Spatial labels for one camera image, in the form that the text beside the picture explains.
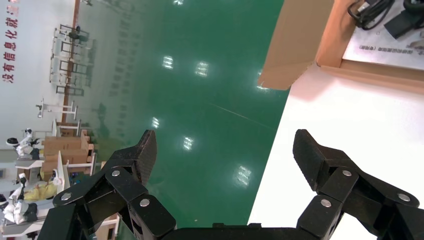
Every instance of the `green floor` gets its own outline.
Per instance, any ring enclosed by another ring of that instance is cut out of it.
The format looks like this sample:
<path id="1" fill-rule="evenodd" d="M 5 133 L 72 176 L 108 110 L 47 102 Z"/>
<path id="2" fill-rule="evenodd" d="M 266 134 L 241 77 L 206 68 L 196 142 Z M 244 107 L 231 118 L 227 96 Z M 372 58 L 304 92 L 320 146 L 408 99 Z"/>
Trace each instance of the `green floor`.
<path id="1" fill-rule="evenodd" d="M 92 1 L 90 81 L 71 99 L 98 161 L 155 129 L 147 188 L 178 227 L 246 224 L 289 93 L 257 87 L 283 0 Z"/>

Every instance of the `cardboard box flap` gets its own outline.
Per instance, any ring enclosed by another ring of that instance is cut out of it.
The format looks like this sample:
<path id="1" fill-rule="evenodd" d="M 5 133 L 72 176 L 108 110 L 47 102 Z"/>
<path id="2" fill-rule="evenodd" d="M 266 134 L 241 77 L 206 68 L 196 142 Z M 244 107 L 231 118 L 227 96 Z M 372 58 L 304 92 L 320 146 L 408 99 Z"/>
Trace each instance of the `cardboard box flap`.
<path id="1" fill-rule="evenodd" d="M 333 5 L 334 0 L 284 1 L 258 85 L 286 90 L 314 63 Z"/>

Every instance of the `white robot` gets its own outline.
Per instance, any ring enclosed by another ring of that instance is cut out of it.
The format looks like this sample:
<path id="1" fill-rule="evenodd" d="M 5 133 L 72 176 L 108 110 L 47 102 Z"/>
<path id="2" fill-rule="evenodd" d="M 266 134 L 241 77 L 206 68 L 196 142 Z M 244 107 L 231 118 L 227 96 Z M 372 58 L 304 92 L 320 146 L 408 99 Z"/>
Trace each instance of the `white robot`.
<path id="1" fill-rule="evenodd" d="M 40 150 L 33 148 L 38 144 L 38 138 L 34 139 L 31 128 L 25 129 L 26 137 L 22 141 L 18 141 L 15 137 L 8 138 L 6 144 L 12 146 L 19 158 L 29 158 L 32 160 L 40 160 Z"/>
<path id="2" fill-rule="evenodd" d="M 15 224 L 21 224 L 23 222 L 35 222 L 37 221 L 37 204 L 27 203 L 24 201 L 24 189 L 27 179 L 25 173 L 19 174 L 20 178 L 20 194 L 17 200 L 6 199 L 4 195 L 0 194 L 0 209 L 3 210 L 4 217 Z"/>

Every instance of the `metal screw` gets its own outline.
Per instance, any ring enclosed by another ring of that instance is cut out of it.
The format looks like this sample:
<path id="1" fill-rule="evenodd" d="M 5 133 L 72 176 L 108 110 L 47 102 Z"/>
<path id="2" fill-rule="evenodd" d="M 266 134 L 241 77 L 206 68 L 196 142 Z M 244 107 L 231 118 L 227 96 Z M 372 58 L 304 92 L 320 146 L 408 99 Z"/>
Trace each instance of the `metal screw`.
<path id="1" fill-rule="evenodd" d="M 329 207 L 331 207 L 331 202 L 329 200 L 327 200 L 327 199 L 322 199 L 321 200 L 321 205 L 324 206 L 324 207 L 326 207 L 326 208 L 329 208 Z"/>
<path id="2" fill-rule="evenodd" d="M 150 204 L 150 200 L 147 198 L 140 201 L 140 206 L 142 207 L 147 207 L 149 204 Z"/>
<path id="3" fill-rule="evenodd" d="M 112 176 L 116 177 L 120 174 L 120 172 L 118 170 L 115 170 L 112 172 Z"/>
<path id="4" fill-rule="evenodd" d="M 403 201 L 405 201 L 405 202 L 409 202 L 409 201 L 411 201 L 410 197 L 409 197 L 409 196 L 407 196 L 407 195 L 405 195 L 405 194 L 403 194 L 403 193 L 399 193 L 397 196 L 398 196 L 400 199 L 402 199 Z"/>
<path id="5" fill-rule="evenodd" d="M 63 195 L 60 197 L 60 200 L 62 200 L 62 201 L 66 201 L 66 200 L 70 199 L 70 198 L 71 198 L 71 196 L 72 196 L 72 194 L 71 194 L 70 192 L 65 192 L 65 194 L 63 194 Z"/>
<path id="6" fill-rule="evenodd" d="M 343 170 L 343 171 L 342 171 L 342 173 L 343 173 L 345 176 L 348 176 L 348 177 L 352 176 L 352 173 L 351 173 L 350 171 L 348 171 L 348 170 Z"/>

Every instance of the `white tabletop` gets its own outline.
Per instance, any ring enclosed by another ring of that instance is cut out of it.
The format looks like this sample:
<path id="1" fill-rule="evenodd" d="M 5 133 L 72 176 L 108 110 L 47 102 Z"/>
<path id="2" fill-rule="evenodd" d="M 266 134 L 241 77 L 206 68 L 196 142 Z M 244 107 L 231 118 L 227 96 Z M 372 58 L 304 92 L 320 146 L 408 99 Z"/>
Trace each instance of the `white tabletop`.
<path id="1" fill-rule="evenodd" d="M 249 223 L 296 227 L 316 195 L 293 154 L 297 129 L 344 151 L 363 171 L 424 206 L 424 95 L 333 77 L 312 66 L 291 87 Z M 345 214 L 332 240 L 375 240 Z"/>

